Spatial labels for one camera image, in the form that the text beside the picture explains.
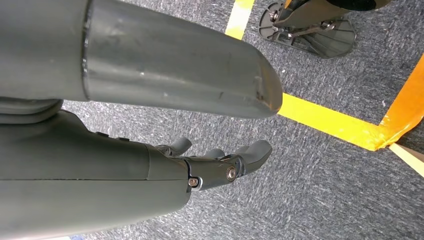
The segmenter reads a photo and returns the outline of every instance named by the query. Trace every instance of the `gray carpet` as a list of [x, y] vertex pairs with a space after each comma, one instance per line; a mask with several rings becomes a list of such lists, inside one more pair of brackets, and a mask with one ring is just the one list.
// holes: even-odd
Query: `gray carpet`
[[[223, 32], [233, 0], [132, 0]], [[271, 1], [256, 0], [244, 41], [278, 71], [285, 91], [378, 124], [424, 53], [424, 2], [394, 0], [351, 13], [354, 50], [324, 60], [261, 39]], [[388, 149], [369, 152], [281, 116], [246, 120], [181, 110], [66, 102], [92, 131], [153, 145], [180, 136], [188, 154], [229, 152], [255, 140], [274, 151], [257, 173], [192, 194], [181, 210], [87, 234], [87, 240], [424, 239], [424, 178]], [[424, 152], [424, 124], [401, 139]]]

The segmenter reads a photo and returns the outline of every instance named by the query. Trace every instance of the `yellow floor tape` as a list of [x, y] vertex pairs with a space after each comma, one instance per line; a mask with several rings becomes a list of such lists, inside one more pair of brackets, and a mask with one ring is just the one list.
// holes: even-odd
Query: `yellow floor tape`
[[[235, 0], [225, 34], [241, 40], [255, 0]], [[284, 93], [278, 114], [370, 151], [390, 149], [423, 177], [424, 165], [410, 164], [394, 144], [424, 117], [424, 54], [379, 125]]]
[[243, 38], [254, 2], [255, 0], [235, 0], [226, 26], [226, 35], [240, 40]]

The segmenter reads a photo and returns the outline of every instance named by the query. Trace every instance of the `metal bracket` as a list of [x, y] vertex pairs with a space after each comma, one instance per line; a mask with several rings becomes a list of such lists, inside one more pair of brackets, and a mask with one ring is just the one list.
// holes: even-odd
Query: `metal bracket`
[[281, 26], [275, 14], [281, 14], [281, 4], [274, 2], [263, 12], [259, 34], [272, 42], [306, 51], [324, 59], [350, 52], [356, 33], [348, 20], [336, 17], [308, 27]]

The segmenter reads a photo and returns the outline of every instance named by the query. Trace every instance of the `screw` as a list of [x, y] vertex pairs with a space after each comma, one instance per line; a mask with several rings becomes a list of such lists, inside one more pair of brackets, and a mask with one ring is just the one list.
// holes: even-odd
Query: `screw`
[[237, 171], [235, 166], [230, 166], [229, 168], [227, 168], [226, 179], [228, 179], [228, 181], [230, 182], [234, 181], [234, 179], [236, 179], [236, 175], [237, 175]]
[[270, 17], [271, 22], [275, 22], [278, 18], [278, 11], [275, 10], [273, 12], [270, 12], [269, 17]]
[[189, 178], [188, 179], [188, 185], [192, 188], [195, 188], [199, 185], [199, 180], [197, 178], [194, 178], [194, 177]]

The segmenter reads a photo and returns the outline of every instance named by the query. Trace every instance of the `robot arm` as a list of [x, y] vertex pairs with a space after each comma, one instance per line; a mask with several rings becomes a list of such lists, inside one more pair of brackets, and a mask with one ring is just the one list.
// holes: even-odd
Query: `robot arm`
[[274, 115], [280, 80], [251, 45], [115, 0], [0, 2], [0, 239], [46, 239], [182, 208], [271, 154], [263, 140], [181, 156], [90, 132], [63, 99]]

